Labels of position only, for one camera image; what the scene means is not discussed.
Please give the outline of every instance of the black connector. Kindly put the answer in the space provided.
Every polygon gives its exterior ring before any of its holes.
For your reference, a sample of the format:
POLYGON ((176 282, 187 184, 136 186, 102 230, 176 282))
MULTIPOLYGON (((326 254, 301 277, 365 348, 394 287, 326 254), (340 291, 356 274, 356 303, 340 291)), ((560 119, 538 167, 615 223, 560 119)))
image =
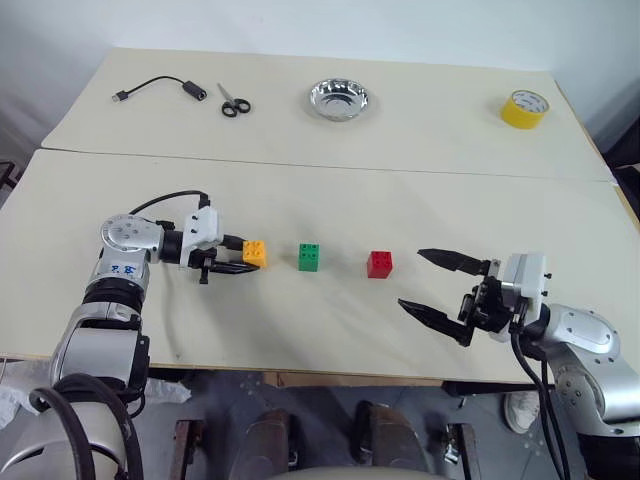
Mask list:
POLYGON ((205 98, 207 98, 207 92, 205 92, 198 85, 193 83, 191 80, 187 80, 182 84, 182 89, 191 95, 193 98, 201 102, 205 98))
POLYGON ((160 77, 154 77, 154 78, 152 78, 150 80, 147 80, 144 83, 141 83, 137 87, 132 88, 131 90, 120 90, 118 93, 113 95, 111 98, 112 98, 112 100, 114 102, 122 102, 123 100, 126 100, 127 98, 129 98, 129 95, 131 95, 133 92, 136 92, 136 91, 140 90, 142 87, 146 87, 147 85, 149 85, 150 83, 155 82, 156 80, 162 80, 162 79, 174 80, 174 81, 178 82, 179 84, 182 85, 182 89, 185 92, 187 92, 189 95, 191 95, 193 98, 195 98, 199 102, 201 102, 202 100, 207 98, 207 92, 203 88, 200 88, 198 85, 193 83, 191 80, 187 80, 186 82, 183 82, 179 78, 171 77, 169 75, 162 75, 160 77))

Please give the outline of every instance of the tape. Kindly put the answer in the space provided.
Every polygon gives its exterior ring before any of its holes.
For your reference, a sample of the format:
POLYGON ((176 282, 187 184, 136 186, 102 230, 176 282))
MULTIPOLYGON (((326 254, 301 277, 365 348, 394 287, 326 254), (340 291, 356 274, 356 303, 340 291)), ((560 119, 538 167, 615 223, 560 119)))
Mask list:
POLYGON ((542 95, 529 90, 516 90, 504 104, 500 115, 512 127, 535 128, 549 110, 549 102, 542 95))

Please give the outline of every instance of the yellow lego brick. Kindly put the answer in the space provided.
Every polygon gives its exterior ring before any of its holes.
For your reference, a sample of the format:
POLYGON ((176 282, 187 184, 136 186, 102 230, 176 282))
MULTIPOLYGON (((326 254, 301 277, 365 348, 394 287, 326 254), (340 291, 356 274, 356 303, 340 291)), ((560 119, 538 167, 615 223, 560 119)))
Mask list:
POLYGON ((242 261, 258 267, 267 266, 267 249, 262 240, 253 240, 242 244, 242 261))

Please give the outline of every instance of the black cable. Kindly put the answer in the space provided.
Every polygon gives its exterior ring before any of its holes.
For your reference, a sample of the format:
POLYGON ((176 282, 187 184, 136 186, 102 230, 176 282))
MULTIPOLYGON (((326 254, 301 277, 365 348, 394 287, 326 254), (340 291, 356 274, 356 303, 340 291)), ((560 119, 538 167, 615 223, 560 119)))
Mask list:
MULTIPOLYGON (((547 388, 542 383, 542 380, 540 380, 538 375, 536 375, 536 373, 533 371, 533 369, 531 368, 527 360, 525 359, 524 354, 522 353, 522 347, 520 346, 519 332, 514 331, 511 333, 511 348, 513 349, 513 353, 516 357, 516 360, 518 361, 522 369, 525 371, 525 373, 529 376, 529 378, 533 381, 533 383, 536 386, 536 390, 538 391, 538 398, 540 400, 540 420, 542 423, 542 430, 544 432, 544 438, 545 438, 545 441, 547 442, 547 448, 549 449, 549 454, 551 455, 551 460, 553 462, 554 468, 556 469, 556 473, 558 474, 558 477, 561 480, 570 480, 571 472, 569 471, 569 468, 568 468, 568 461, 566 460, 566 451, 564 449, 564 445, 562 448, 560 448, 560 456, 564 457, 560 462, 558 461, 558 455, 555 451, 555 448, 552 442, 551 433, 549 432, 549 424, 548 424, 549 410, 548 410, 548 404, 547 404, 547 397, 548 397, 547 388)), ((562 437, 556 436, 556 442, 560 444, 562 442, 562 437)))
POLYGON ((142 410, 144 410, 144 407, 147 404, 147 397, 144 396, 144 393, 142 395, 140 395, 140 405, 138 405, 138 408, 136 408, 136 410, 129 414, 131 418, 136 418, 138 415, 140 415, 142 413, 142 410))
POLYGON ((52 388, 34 389, 29 394, 29 402, 39 412, 51 407, 58 414, 60 423, 62 423, 71 444, 76 479, 95 480, 96 469, 89 439, 82 428, 78 414, 73 410, 71 404, 52 388))
POLYGON ((571 471, 569 470, 569 460, 567 458, 567 451, 564 446, 564 440, 562 438, 562 431, 560 430, 560 424, 558 422, 558 417, 556 417, 556 411, 553 408, 553 403, 551 402, 551 394, 549 393, 549 380, 548 370, 547 370, 547 362, 543 360, 540 364, 540 368, 542 369, 542 384, 544 385, 544 395, 547 401, 547 408, 549 410, 549 417, 551 418, 551 424, 553 425, 553 432, 556 437, 556 443, 558 445, 558 450, 560 451, 560 459, 562 460, 562 469, 564 470, 565 479, 569 479, 571 476, 571 471))
POLYGON ((183 82, 179 78, 172 77, 170 75, 160 75, 158 77, 153 77, 147 80, 146 82, 141 83, 137 87, 132 88, 131 90, 120 90, 111 98, 113 99, 114 102, 122 102, 123 100, 126 100, 127 98, 129 98, 129 95, 131 95, 132 93, 137 92, 141 88, 146 87, 150 83, 153 83, 157 80, 174 80, 178 82, 180 85, 182 85, 182 89, 185 92, 187 92, 189 95, 191 95, 193 98, 195 98, 198 101, 202 101, 205 98, 207 98, 207 92, 204 89, 200 88, 195 83, 193 83, 191 80, 187 80, 186 82, 183 82))
POLYGON ((144 478, 142 468, 142 454, 136 428, 126 407, 118 396, 107 387, 101 380, 85 373, 74 373, 60 379, 54 388, 60 393, 71 393, 83 390, 93 392, 98 399, 104 403, 113 414, 124 442, 127 456, 127 470, 130 480, 142 480, 144 478))
POLYGON ((209 195, 207 195, 206 193, 201 192, 200 190, 182 190, 180 192, 168 193, 166 195, 162 195, 161 197, 156 197, 152 200, 149 200, 148 202, 143 203, 142 205, 131 210, 129 212, 129 215, 135 215, 140 210, 144 210, 145 208, 150 207, 151 205, 155 205, 156 203, 169 200, 170 198, 183 197, 186 195, 200 195, 200 203, 198 204, 198 208, 211 205, 211 202, 209 201, 209 195))

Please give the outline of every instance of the white table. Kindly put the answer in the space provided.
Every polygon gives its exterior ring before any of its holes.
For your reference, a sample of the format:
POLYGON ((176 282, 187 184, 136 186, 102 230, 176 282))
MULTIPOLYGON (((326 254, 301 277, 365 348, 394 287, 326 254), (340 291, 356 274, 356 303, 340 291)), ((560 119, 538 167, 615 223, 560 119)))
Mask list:
POLYGON ((549 73, 213 52, 114 49, 65 118, 49 149, 288 165, 478 173, 609 181, 549 73), (157 75, 192 80, 198 102, 164 80, 121 103, 111 96, 157 75), (328 77, 361 82, 370 109, 351 122, 310 113, 310 88, 328 77), (248 115, 220 113, 216 82, 248 99, 248 115), (499 117, 513 90, 547 98, 535 130, 499 117))
MULTIPOLYGON (((640 370, 640 235, 609 183, 42 150, 0 210, 0 354, 49 355, 82 300, 102 222, 185 188, 210 192, 228 233, 265 240, 269 267, 202 286, 198 272, 152 266, 143 318, 154 365, 525 380, 508 345, 477 332, 461 348, 396 304, 455 318, 478 278, 415 253, 439 247, 545 252, 549 302, 602 313, 640 370), (297 270, 300 242, 320 244, 319 272, 297 270), (366 278, 374 249, 393 252, 387 280, 366 278)), ((145 214, 180 225, 194 205, 145 214)))

